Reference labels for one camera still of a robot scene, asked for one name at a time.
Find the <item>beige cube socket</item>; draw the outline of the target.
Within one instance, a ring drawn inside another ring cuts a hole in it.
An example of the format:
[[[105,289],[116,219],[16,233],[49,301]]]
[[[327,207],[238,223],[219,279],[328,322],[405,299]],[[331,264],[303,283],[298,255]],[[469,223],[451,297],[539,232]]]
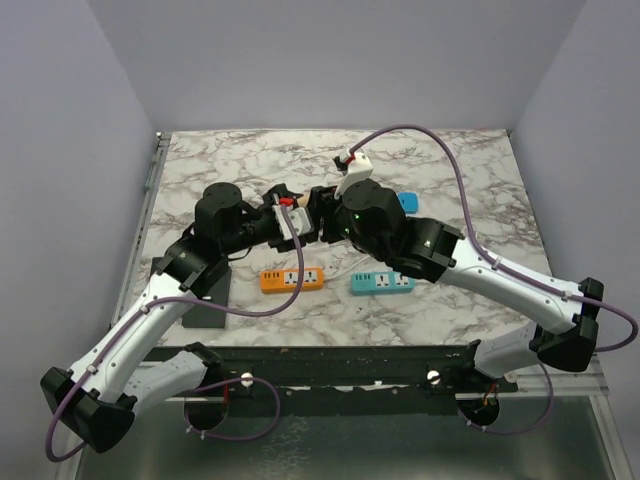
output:
[[[297,206],[300,208],[306,208],[310,203],[311,195],[305,194],[296,199]]]

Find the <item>orange power strip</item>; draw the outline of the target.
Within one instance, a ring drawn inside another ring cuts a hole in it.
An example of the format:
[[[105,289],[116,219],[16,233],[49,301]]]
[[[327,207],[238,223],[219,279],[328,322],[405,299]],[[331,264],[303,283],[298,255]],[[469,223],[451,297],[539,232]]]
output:
[[[263,294],[293,292],[298,285],[298,269],[266,270],[259,275]],[[302,275],[302,290],[320,290],[324,286],[324,273],[319,267],[306,267]]]

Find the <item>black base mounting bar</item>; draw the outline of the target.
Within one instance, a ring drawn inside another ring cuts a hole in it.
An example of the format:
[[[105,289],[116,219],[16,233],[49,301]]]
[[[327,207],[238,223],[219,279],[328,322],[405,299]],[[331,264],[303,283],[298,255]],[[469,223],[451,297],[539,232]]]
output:
[[[492,386],[517,387],[471,367],[465,346],[205,347],[191,350],[209,363],[206,384],[248,372],[275,387],[231,386],[193,395],[189,408],[204,416],[229,403],[233,418],[283,416],[453,415],[457,395],[481,398]]]

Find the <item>teal power strip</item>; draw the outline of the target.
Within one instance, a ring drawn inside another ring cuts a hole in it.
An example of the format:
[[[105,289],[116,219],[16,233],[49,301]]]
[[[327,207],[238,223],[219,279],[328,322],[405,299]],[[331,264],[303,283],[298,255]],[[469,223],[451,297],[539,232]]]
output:
[[[351,275],[350,292],[354,296],[410,293],[415,280],[394,271],[357,272]]]

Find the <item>blue cube socket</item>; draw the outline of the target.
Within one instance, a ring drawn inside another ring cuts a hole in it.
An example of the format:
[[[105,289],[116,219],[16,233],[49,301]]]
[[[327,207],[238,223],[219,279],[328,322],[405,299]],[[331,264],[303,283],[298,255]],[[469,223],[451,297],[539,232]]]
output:
[[[419,200],[414,192],[400,192],[397,198],[406,214],[415,214],[419,210]]]

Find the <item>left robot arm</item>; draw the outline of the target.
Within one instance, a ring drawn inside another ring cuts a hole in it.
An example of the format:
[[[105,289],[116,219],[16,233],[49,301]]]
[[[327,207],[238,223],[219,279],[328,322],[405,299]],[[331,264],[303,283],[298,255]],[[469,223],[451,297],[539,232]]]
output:
[[[84,356],[69,368],[50,368],[40,381],[53,418],[45,451],[64,424],[97,453],[117,445],[146,406],[194,389],[206,395],[220,385],[221,371],[198,348],[189,347],[147,373],[135,373],[161,336],[194,306],[206,306],[212,286],[229,270],[232,254],[268,244],[280,252],[300,253],[318,238],[320,192],[295,194],[283,184],[271,188],[259,206],[243,199],[239,187],[208,186],[194,209],[193,223],[157,264],[129,310]]]

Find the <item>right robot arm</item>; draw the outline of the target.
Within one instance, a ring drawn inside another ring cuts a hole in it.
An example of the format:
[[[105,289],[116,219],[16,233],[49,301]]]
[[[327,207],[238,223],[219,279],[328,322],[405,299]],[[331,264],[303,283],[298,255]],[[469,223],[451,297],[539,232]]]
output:
[[[495,378],[542,363],[583,372],[598,335],[602,283],[556,280],[476,247],[460,230],[432,218],[405,214],[397,194],[372,180],[341,196],[315,187],[305,207],[316,236],[349,241],[358,251],[416,280],[454,286],[506,306],[527,323],[494,339],[474,341],[459,367],[461,383],[481,391]]]

